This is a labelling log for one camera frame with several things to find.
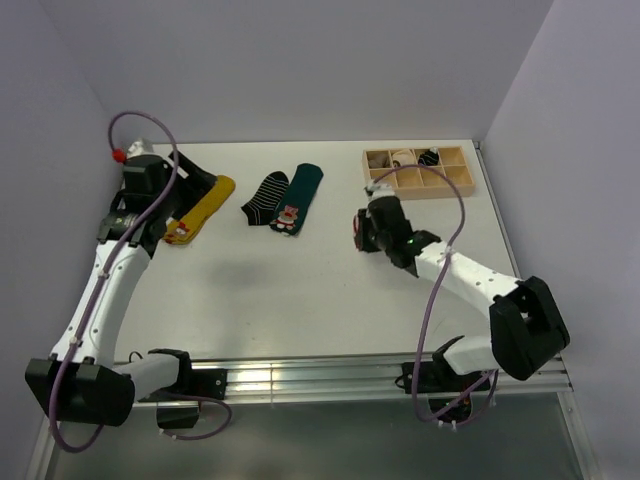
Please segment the red white santa sock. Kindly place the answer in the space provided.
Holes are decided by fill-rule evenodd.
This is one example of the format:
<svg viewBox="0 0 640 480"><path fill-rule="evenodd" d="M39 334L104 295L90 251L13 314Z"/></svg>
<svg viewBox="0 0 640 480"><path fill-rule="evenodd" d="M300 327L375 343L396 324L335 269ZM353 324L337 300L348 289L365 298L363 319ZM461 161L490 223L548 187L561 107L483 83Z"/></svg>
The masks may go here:
<svg viewBox="0 0 640 480"><path fill-rule="evenodd" d="M357 251L364 250L365 232L364 221L366 220L366 210L359 209L353 217L353 239Z"/></svg>

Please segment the dark green reindeer sock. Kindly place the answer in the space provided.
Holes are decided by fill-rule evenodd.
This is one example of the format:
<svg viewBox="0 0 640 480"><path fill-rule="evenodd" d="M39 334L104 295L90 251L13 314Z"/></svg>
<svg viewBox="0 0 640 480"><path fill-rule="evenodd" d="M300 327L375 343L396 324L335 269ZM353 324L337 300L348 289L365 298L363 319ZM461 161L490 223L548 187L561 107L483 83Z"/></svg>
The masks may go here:
<svg viewBox="0 0 640 480"><path fill-rule="evenodd" d="M317 165L302 163L297 166L269 224L273 231L288 236L299 234L323 177L324 173Z"/></svg>

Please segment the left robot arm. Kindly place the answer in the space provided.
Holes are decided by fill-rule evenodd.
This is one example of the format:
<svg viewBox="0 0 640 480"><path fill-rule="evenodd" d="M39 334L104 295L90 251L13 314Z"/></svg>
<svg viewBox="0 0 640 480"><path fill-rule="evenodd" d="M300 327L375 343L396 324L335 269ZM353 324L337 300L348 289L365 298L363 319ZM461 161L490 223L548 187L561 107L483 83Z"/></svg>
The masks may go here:
<svg viewBox="0 0 640 480"><path fill-rule="evenodd" d="M140 365L115 366L117 339L136 285L167 231L217 184L183 154L179 168L157 154L125 161L123 186L100 223L94 266L80 303L45 359L30 360L25 380L54 421L120 426L138 400L183 399L195 386L190 355L158 348Z"/></svg>

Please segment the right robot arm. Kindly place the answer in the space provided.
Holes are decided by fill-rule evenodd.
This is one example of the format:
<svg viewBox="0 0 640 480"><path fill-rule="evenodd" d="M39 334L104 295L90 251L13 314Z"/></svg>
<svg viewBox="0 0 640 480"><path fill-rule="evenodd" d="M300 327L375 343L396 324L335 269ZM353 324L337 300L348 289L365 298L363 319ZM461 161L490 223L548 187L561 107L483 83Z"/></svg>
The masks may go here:
<svg viewBox="0 0 640 480"><path fill-rule="evenodd" d="M370 200L356 213L353 229L359 251L384 253L395 267L452 292L487 320L488 333L458 335L433 353L433 378L441 388L455 389L468 374L497 369L527 380L569 345L544 280L501 274L414 229L396 196Z"/></svg>

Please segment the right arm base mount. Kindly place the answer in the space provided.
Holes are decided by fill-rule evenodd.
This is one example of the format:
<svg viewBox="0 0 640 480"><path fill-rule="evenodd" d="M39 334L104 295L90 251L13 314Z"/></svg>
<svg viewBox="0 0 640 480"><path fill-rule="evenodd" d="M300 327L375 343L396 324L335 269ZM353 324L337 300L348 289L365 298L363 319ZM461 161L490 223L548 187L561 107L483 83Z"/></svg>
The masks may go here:
<svg viewBox="0 0 640 480"><path fill-rule="evenodd" d="M412 397L414 415L419 421L437 424L439 428L450 426L455 430L478 418L494 403L498 371L460 376L446 367L435 361L422 362L414 381L414 362L405 362L401 364L401 374L394 384ZM428 398L429 411L419 405L420 395L444 393L451 393L452 397Z"/></svg>

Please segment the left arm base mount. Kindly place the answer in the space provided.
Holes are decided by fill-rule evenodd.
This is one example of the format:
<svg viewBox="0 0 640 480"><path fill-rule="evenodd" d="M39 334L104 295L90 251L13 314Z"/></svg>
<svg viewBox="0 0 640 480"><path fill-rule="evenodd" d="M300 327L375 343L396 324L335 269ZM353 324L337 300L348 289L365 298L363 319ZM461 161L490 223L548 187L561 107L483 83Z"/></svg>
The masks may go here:
<svg viewBox="0 0 640 480"><path fill-rule="evenodd" d="M149 401L156 403L196 402L191 406L157 406L156 423L165 432L193 429L198 420L202 419L203 404L217 405L225 412L224 420L212 432L212 435L223 431L233 417L231 408L224 402L227 386L227 369L193 370L188 385L178 390L167 387L154 392Z"/></svg>

